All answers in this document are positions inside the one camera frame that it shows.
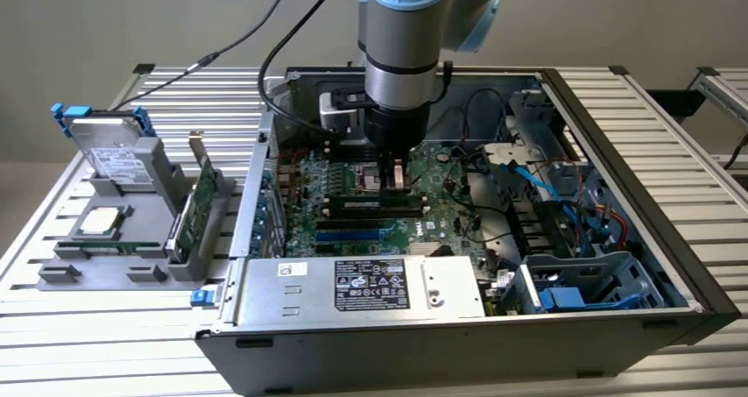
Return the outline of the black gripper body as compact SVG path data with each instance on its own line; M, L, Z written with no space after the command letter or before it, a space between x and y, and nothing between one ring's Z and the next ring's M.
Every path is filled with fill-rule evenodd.
M364 134L369 142L391 153L407 153L425 138L431 105L409 110L375 106L364 111Z

